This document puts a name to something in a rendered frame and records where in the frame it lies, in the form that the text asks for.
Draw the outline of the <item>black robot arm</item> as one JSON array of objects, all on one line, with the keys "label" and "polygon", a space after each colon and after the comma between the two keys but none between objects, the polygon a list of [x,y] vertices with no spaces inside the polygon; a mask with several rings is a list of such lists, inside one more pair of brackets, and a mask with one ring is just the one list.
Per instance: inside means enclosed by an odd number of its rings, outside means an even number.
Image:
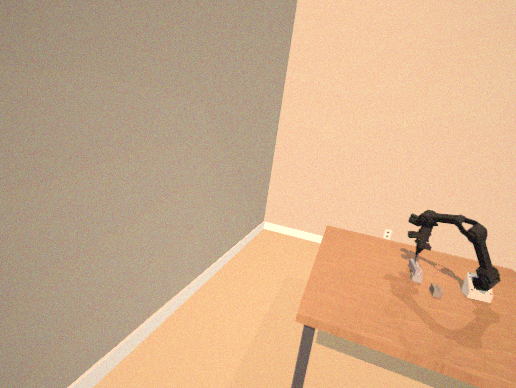
[{"label": "black robot arm", "polygon": [[[419,216],[414,213],[411,214],[409,222],[418,227],[421,226],[421,229],[427,232],[432,232],[433,227],[438,226],[437,222],[456,225],[460,233],[474,244],[476,251],[480,267],[476,269],[479,278],[472,277],[474,289],[488,291],[501,281],[497,269],[491,264],[488,253],[486,245],[487,228],[478,221],[466,218],[463,215],[441,214],[433,210],[426,210]],[[466,230],[462,225],[463,222],[473,226]]]}]

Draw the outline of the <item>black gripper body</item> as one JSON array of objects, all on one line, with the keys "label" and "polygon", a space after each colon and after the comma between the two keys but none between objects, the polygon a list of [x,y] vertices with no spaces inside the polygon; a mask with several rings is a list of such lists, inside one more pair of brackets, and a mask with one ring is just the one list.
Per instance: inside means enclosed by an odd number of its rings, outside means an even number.
[{"label": "black gripper body", "polygon": [[418,246],[423,249],[431,250],[431,245],[427,243],[429,242],[429,237],[432,235],[431,232],[424,231],[420,228],[419,233],[422,233],[422,235],[420,240],[418,240],[418,238],[416,239]]}]

